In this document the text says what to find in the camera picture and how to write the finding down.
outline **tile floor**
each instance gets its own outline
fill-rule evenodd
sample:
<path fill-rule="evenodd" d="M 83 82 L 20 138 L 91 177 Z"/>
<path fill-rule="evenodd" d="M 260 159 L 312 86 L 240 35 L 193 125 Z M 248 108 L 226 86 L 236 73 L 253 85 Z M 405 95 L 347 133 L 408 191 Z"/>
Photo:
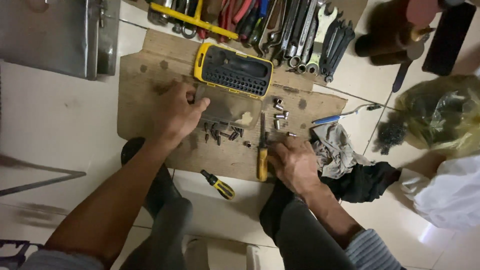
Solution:
<path fill-rule="evenodd" d="M 365 14 L 376 2 L 369 1 Z M 146 28 L 171 33 L 171 27 L 150 24 L 145 12 L 127 2 L 121 3 L 120 18 L 119 57 L 142 48 Z M 358 36 L 365 33 L 365 25 L 364 15 L 356 29 Z M 477 12 L 459 59 L 468 58 L 480 46 L 479 25 Z M 425 151 L 404 143 L 391 149 L 389 155 L 380 155 L 374 143 L 377 125 L 388 119 L 399 94 L 416 83 L 435 78 L 421 71 L 422 63 L 423 59 L 414 62 L 400 92 L 391 94 L 398 66 L 371 66 L 366 59 L 355 57 L 349 48 L 334 82 L 328 87 L 314 86 L 314 91 L 348 99 L 344 112 L 373 102 L 387 106 L 363 110 L 340 123 L 349 133 L 356 152 L 370 160 L 403 166 L 423 157 Z M 125 141 L 116 133 L 118 75 L 88 82 L 4 62 L 0 62 L 0 68 L 0 152 L 33 163 L 87 172 L 80 179 L 0 197 L 0 238 L 44 243 L 64 216 L 120 166 L 119 153 Z M 224 178 L 237 192 L 235 200 L 229 202 L 220 199 L 199 174 L 173 170 L 171 173 L 180 192 L 194 205 L 189 234 L 209 239 L 212 269 L 226 266 L 224 261 L 214 261 L 219 254 L 235 261 L 234 266 L 230 265 L 234 269 L 245 269 L 244 243 L 261 247 L 265 269 L 283 268 L 278 249 L 263 233 L 257 217 L 272 189 L 270 184 Z M 1 167 L 0 175 L 0 189 L 4 189 L 59 174 Z M 478 268 L 480 259 L 474 252 L 480 247 L 479 229 L 462 233 L 437 229 L 405 205 L 395 186 L 372 203 L 342 203 L 364 227 L 374 228 L 409 270 Z M 114 269 L 148 236 L 151 225 L 151 218 L 141 211 Z"/>

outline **yellow-handled screwdriver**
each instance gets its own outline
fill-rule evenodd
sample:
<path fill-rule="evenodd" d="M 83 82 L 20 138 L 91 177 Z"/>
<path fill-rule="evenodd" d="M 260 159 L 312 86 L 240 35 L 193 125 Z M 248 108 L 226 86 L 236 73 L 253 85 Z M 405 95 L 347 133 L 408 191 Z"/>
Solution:
<path fill-rule="evenodd" d="M 260 144 L 258 145 L 257 178 L 260 182 L 267 180 L 267 141 L 265 138 L 265 113 L 260 120 Z"/>
<path fill-rule="evenodd" d="M 218 192 L 223 198 L 231 200 L 233 199 L 233 197 L 235 197 L 235 191 L 233 191 L 233 189 L 229 185 L 220 181 L 215 175 L 210 174 L 205 170 L 202 170 L 200 173 L 205 176 L 211 186 L 218 190 Z"/>

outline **yellow plastic bag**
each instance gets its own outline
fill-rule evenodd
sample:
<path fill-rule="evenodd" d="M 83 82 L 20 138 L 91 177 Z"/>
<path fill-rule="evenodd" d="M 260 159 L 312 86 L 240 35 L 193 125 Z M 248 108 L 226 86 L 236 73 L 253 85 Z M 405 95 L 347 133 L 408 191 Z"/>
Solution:
<path fill-rule="evenodd" d="M 439 77 L 412 87 L 396 99 L 417 148 L 437 150 L 448 158 L 480 149 L 480 80 L 473 76 Z"/>

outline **toothbrush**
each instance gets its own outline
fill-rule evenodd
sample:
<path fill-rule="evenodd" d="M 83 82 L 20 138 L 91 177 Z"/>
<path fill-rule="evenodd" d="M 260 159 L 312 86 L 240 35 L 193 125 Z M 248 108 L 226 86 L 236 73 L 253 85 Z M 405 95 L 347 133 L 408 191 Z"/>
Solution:
<path fill-rule="evenodd" d="M 318 120 L 313 121 L 312 124 L 319 125 L 319 124 L 326 124 L 326 123 L 335 122 L 335 121 L 338 121 L 342 118 L 348 117 L 350 115 L 358 114 L 360 109 L 362 109 L 364 107 L 367 107 L 367 110 L 376 110 L 376 109 L 381 108 L 382 106 L 380 104 L 361 105 L 361 106 L 358 106 L 357 109 L 354 110 L 354 111 L 347 112 L 347 113 L 342 113 L 342 114 L 334 115 L 334 116 L 328 116 L 328 117 L 325 117 L 325 118 L 322 118 L 322 119 L 318 119 Z"/>

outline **white plastic bag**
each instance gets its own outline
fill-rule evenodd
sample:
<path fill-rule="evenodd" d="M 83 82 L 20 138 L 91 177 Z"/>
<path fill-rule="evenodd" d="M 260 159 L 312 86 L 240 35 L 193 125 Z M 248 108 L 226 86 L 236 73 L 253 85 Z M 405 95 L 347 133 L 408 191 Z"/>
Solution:
<path fill-rule="evenodd" d="M 466 230 L 480 224 L 480 152 L 444 161 L 431 180 L 402 169 L 399 181 L 418 214 L 436 227 Z"/>

